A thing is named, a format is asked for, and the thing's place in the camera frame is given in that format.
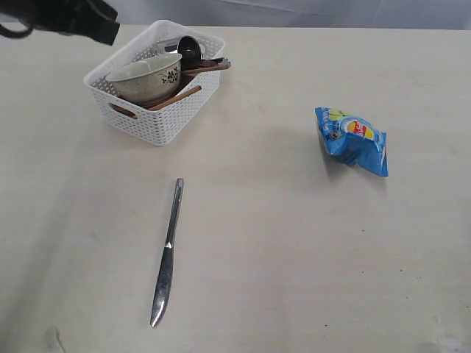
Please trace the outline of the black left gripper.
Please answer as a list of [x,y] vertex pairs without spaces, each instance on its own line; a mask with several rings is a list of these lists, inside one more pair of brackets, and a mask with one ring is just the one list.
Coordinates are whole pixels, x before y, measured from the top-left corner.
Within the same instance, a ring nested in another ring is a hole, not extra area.
[[83,35],[112,46],[120,23],[118,12],[106,1],[30,1],[3,0],[1,14],[19,20],[23,30],[1,25],[3,37],[27,37],[35,29],[66,35]]

